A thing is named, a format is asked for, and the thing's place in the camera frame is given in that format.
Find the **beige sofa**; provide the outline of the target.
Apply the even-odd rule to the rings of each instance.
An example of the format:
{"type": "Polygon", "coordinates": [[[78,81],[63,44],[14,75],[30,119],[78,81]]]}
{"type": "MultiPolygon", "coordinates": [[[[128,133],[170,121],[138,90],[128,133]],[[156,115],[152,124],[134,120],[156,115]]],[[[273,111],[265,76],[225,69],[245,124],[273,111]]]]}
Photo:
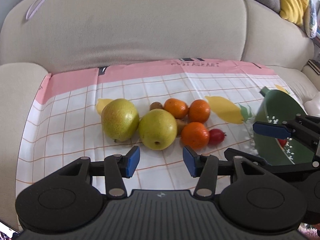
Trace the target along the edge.
{"type": "Polygon", "coordinates": [[[18,227],[18,151],[48,73],[180,57],[263,64],[302,102],[319,92],[312,41],[255,0],[1,0],[1,220],[18,227]]]}

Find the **white sock foot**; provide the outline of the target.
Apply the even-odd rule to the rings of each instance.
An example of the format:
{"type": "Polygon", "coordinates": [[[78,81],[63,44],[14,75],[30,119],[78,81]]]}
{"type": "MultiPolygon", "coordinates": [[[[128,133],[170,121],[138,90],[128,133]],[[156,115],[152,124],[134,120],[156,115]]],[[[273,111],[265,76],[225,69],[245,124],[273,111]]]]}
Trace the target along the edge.
{"type": "Polygon", "coordinates": [[[320,101],[314,97],[304,104],[305,111],[308,115],[320,117],[320,101]]]}

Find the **green pear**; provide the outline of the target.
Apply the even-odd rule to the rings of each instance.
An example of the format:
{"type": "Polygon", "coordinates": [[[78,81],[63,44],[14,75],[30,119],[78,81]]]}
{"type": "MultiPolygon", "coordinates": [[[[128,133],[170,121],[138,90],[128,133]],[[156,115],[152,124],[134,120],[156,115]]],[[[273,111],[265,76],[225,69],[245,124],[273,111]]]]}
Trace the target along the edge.
{"type": "Polygon", "coordinates": [[[129,140],[136,132],[139,124],[139,113],[131,101],[116,99],[102,110],[101,124],[107,137],[124,142],[129,140]]]}
{"type": "Polygon", "coordinates": [[[138,134],[147,148],[155,151],[164,150],[177,137],[176,119],[163,109],[153,109],[140,120],[138,134]]]}

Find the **patterned blue cushion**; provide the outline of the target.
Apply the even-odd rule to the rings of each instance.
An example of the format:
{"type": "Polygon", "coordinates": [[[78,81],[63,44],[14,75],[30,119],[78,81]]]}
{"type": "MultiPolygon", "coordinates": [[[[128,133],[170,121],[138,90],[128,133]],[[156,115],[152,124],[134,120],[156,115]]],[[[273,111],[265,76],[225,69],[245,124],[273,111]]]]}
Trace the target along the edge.
{"type": "Polygon", "coordinates": [[[308,38],[313,39],[316,37],[317,33],[317,13],[316,13],[316,7],[312,0],[309,0],[309,4],[307,6],[307,9],[304,13],[303,18],[304,23],[304,31],[308,38]]]}

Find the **mandarin orange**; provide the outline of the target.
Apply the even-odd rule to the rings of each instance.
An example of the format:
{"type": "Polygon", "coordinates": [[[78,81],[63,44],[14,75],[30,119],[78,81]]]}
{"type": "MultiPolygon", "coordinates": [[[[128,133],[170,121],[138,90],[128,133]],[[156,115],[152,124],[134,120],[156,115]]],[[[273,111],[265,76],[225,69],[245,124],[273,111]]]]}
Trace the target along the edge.
{"type": "Polygon", "coordinates": [[[183,119],[188,114],[188,105],[179,99],[169,98],[163,106],[163,109],[171,113],[175,119],[183,119]]]}
{"type": "Polygon", "coordinates": [[[190,122],[200,122],[204,124],[210,116],[210,105],[202,99],[192,102],[189,107],[188,119],[190,122]]]}
{"type": "Polygon", "coordinates": [[[190,122],[181,132],[181,142],[193,150],[200,150],[208,145],[209,131],[200,122],[190,122]]]}

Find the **green colander bowl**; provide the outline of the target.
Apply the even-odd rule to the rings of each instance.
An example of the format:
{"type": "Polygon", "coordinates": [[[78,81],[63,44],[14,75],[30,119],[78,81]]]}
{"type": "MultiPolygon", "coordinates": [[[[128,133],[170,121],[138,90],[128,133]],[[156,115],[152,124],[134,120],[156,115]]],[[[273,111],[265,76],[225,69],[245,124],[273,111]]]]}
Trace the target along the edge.
{"type": "Polygon", "coordinates": [[[316,124],[319,132],[319,117],[307,115],[298,102],[285,92],[261,89],[264,97],[256,114],[253,131],[255,148],[259,156],[272,166],[310,163],[313,152],[291,137],[292,124],[296,117],[307,118],[316,124]]]}

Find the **small red fruit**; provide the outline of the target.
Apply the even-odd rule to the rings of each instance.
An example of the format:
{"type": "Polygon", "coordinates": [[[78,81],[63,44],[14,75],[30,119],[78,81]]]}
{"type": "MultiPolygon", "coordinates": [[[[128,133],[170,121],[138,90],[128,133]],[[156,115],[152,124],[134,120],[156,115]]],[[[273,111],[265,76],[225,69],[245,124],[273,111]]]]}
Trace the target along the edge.
{"type": "Polygon", "coordinates": [[[218,128],[211,129],[209,131],[209,144],[210,145],[218,145],[222,143],[227,137],[226,133],[218,128]]]}
{"type": "Polygon", "coordinates": [[[287,144],[287,140],[286,139],[278,139],[278,142],[279,142],[279,144],[280,144],[280,146],[282,148],[284,148],[285,145],[287,144]]]}

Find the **brown kiwi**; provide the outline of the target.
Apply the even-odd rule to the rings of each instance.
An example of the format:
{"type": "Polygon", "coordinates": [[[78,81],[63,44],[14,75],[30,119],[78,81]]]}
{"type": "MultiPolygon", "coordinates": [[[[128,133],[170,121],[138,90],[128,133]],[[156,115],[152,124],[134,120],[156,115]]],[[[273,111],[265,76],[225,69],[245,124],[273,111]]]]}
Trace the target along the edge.
{"type": "Polygon", "coordinates": [[[163,109],[163,105],[160,102],[153,102],[150,107],[149,110],[154,110],[154,109],[163,109]]]}
{"type": "Polygon", "coordinates": [[[176,125],[177,125],[177,137],[181,136],[181,133],[185,126],[187,126],[188,122],[181,119],[176,119],[176,125]]]}

